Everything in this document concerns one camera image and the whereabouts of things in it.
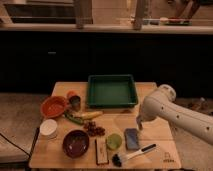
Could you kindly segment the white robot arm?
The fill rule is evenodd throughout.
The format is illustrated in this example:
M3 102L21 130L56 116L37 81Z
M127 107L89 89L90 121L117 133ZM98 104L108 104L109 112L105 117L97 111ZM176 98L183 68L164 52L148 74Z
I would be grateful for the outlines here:
M160 117L213 145L213 117L176 105L175 99L176 91L168 84L162 84L146 95L136 117L139 129L143 122Z

